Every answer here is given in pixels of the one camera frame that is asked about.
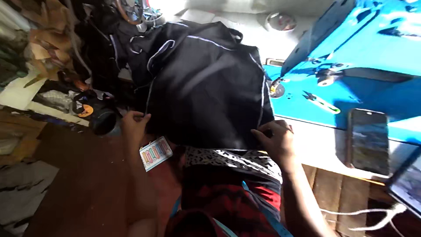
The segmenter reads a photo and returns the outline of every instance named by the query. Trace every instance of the fingers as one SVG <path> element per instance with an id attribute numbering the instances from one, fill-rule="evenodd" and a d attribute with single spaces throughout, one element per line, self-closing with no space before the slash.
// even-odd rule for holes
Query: fingers
<path id="1" fill-rule="evenodd" d="M 139 117 L 139 116 L 143 116 L 144 114 L 142 113 L 142 112 L 139 112 L 139 111 L 133 111 L 133 110 L 131 110 L 131 111 L 129 111 L 129 112 L 127 112 L 127 114 L 126 114 L 126 116 L 128 116 L 128 117 L 131 117 L 131 118 L 133 118 L 133 117 Z"/>
<path id="2" fill-rule="evenodd" d="M 272 130 L 273 132 L 281 129 L 279 124 L 275 123 L 275 121 L 271 121 L 269 123 L 263 124 L 262 126 L 258 127 L 257 130 L 264 132 L 266 130 Z"/>
<path id="3" fill-rule="evenodd" d="M 263 145 L 266 146 L 269 144 L 270 142 L 270 138 L 268 138 L 265 134 L 263 134 L 261 131 L 256 130 L 256 129 L 252 129 L 251 133 L 253 133 L 253 135 L 257 138 L 257 140 L 259 140 L 259 142 Z"/>
<path id="4" fill-rule="evenodd" d="M 149 122 L 150 119 L 151 119 L 151 114 L 149 113 L 149 114 L 145 115 L 142 118 L 142 120 L 138 123 L 139 126 L 146 127 L 146 124 Z"/>
<path id="5" fill-rule="evenodd" d="M 268 129 L 270 129 L 272 131 L 276 131 L 276 130 L 280 130 L 282 128 L 286 128 L 286 129 L 289 130 L 289 126 L 288 126 L 287 122 L 285 122 L 285 120 L 273 120 L 273 121 L 270 121 L 269 123 L 263 124 L 262 126 L 257 128 L 257 130 L 259 130 L 261 132 L 266 131 Z"/>
<path id="6" fill-rule="evenodd" d="M 281 127 L 289 128 L 285 120 L 275 120 L 275 123 L 279 124 Z"/>

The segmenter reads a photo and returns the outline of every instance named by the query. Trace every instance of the wooden floor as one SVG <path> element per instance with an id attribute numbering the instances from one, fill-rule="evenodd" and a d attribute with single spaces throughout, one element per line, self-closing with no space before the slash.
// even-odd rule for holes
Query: wooden floor
<path id="1" fill-rule="evenodd" d="M 386 187 L 364 180 L 340 175 L 330 171 L 303 165 L 321 209 L 348 213 L 364 209 L 390 209 L 396 201 L 386 193 Z M 360 215 L 333 215 L 322 212 L 332 229 L 341 237 L 400 237 L 387 224 L 376 231 L 350 231 L 349 228 L 374 226 L 384 217 L 384 213 Z M 417 237 L 421 233 L 421 221 L 410 211 L 393 218 L 396 228 L 405 237 Z"/>
<path id="2" fill-rule="evenodd" d="M 128 177 L 119 139 L 101 139 L 48 124 L 34 158 L 60 168 L 39 206 L 25 237 L 121 237 L 126 234 L 126 216 L 131 212 Z M 171 159 L 148 172 L 158 193 L 159 236 L 163 235 L 171 208 L 181 193 Z M 322 209 L 352 212 L 367 207 L 386 208 L 393 200 L 378 185 L 305 166 L 309 183 Z M 344 236 L 364 236 L 348 227 L 377 223 L 382 216 L 325 215 L 330 225 Z M 395 225 L 405 237 L 419 236 L 419 221 L 409 212 L 398 215 Z M 371 237 L 399 237 L 390 225 Z"/>

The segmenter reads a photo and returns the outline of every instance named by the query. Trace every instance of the sewing machine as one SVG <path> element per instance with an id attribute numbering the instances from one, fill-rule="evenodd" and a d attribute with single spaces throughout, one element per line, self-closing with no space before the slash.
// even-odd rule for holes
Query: sewing machine
<path id="1" fill-rule="evenodd" d="M 421 144 L 421 3 L 341 0 L 306 31 L 282 69 L 285 94 L 272 99 L 278 116 L 346 129 L 348 111 L 386 113 L 389 138 Z M 323 110 L 303 96 L 316 94 L 341 110 Z"/>

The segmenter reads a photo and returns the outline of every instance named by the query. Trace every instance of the colorful card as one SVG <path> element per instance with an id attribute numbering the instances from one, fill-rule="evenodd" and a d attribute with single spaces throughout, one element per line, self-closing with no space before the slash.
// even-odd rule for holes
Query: colorful card
<path id="1" fill-rule="evenodd" d="M 139 152 L 146 172 L 173 155 L 173 151 L 164 137 L 160 137 L 140 148 Z"/>

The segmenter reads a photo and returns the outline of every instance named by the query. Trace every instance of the tablet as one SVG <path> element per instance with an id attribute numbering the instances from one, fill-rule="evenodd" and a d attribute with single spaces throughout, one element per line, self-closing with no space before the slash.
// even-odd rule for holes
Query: tablet
<path id="1" fill-rule="evenodd" d="M 389 194 L 421 219 L 421 148 L 417 148 L 388 182 Z"/>

